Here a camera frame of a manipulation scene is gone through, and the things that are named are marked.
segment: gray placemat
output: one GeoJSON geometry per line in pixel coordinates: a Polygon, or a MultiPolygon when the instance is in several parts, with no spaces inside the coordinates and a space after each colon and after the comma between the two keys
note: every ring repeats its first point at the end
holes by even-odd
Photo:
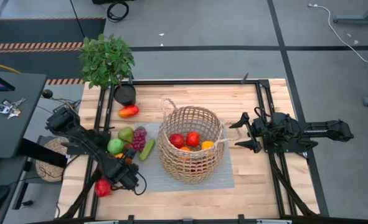
{"type": "MultiPolygon", "coordinates": [[[[159,127],[161,123],[135,123],[135,128],[143,126],[148,135],[146,140],[150,138],[157,139],[159,127]]],[[[229,189],[234,188],[234,175],[232,173],[232,164],[229,154],[228,142],[225,143],[224,156],[216,168],[214,173],[198,184],[186,184],[171,177],[160,163],[158,157],[158,147],[155,145],[149,157],[145,161],[140,161],[139,155],[134,158],[134,162],[139,165],[139,173],[141,173],[148,183],[148,192],[168,192],[179,190],[212,190],[212,189],[229,189]]],[[[139,177],[139,187],[137,192],[141,192],[144,181],[139,177]]]]}

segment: pear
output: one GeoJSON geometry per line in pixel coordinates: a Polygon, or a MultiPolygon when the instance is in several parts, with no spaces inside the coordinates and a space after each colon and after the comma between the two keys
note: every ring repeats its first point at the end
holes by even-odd
{"type": "Polygon", "coordinates": [[[130,127],[125,127],[119,131],[118,137],[123,141],[133,143],[134,130],[130,127]]]}

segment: white cable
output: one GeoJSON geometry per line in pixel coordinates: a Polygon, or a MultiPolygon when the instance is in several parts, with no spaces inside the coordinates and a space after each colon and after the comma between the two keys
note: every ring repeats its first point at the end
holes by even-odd
{"type": "Polygon", "coordinates": [[[347,43],[345,43],[345,41],[343,41],[341,38],[340,38],[340,36],[339,36],[339,34],[337,34],[337,32],[333,29],[333,27],[332,27],[332,25],[331,25],[331,11],[329,11],[329,9],[326,9],[325,7],[323,7],[323,6],[319,6],[319,5],[317,5],[317,4],[311,4],[311,3],[309,3],[308,4],[308,7],[317,7],[317,8],[321,8],[321,9],[325,9],[328,13],[329,13],[329,17],[328,17],[328,24],[329,24],[329,27],[333,30],[333,32],[334,32],[334,34],[336,35],[336,37],[338,37],[338,39],[343,43],[343,44],[345,44],[347,47],[349,47],[355,54],[357,54],[358,55],[358,57],[361,59],[361,60],[363,60],[364,62],[367,62],[368,63],[368,60],[365,60],[361,55],[359,55],[359,53],[356,51],[356,50],[354,50],[349,44],[347,44],[347,43]]]}

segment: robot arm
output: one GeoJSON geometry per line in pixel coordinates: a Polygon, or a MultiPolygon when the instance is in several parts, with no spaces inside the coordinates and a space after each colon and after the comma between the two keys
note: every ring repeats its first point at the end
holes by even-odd
{"type": "Polygon", "coordinates": [[[99,164],[104,178],[113,186],[120,183],[124,189],[134,190],[138,186],[138,165],[132,163],[136,151],[126,149],[124,156],[116,159],[106,153],[109,137],[94,130],[86,130],[80,125],[80,117],[70,108],[59,108],[47,119],[46,129],[56,136],[66,137],[66,146],[78,147],[99,164]]]}
{"type": "Polygon", "coordinates": [[[329,138],[333,141],[347,142],[354,138],[347,123],[337,121],[306,123],[301,128],[298,121],[284,113],[273,113],[270,120],[262,116],[250,124],[248,113],[244,112],[240,121],[230,128],[239,128],[246,125],[249,141],[237,142],[235,145],[247,147],[255,153],[261,151],[261,144],[255,139],[262,137],[268,152],[306,152],[317,146],[316,141],[308,138],[329,138]]]}

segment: potted plant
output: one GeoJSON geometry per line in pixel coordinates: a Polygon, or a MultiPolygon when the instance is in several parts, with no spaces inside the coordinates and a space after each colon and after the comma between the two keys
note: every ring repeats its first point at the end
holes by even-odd
{"type": "Polygon", "coordinates": [[[116,39],[112,34],[107,39],[103,34],[98,36],[98,40],[84,38],[85,45],[80,49],[82,54],[79,56],[83,64],[83,80],[90,82],[89,88],[100,86],[105,90],[111,84],[118,85],[114,92],[115,100],[124,106],[133,105],[136,96],[131,84],[134,57],[129,45],[121,37],[116,39]],[[128,78],[129,83],[122,84],[124,78],[128,78]]]}

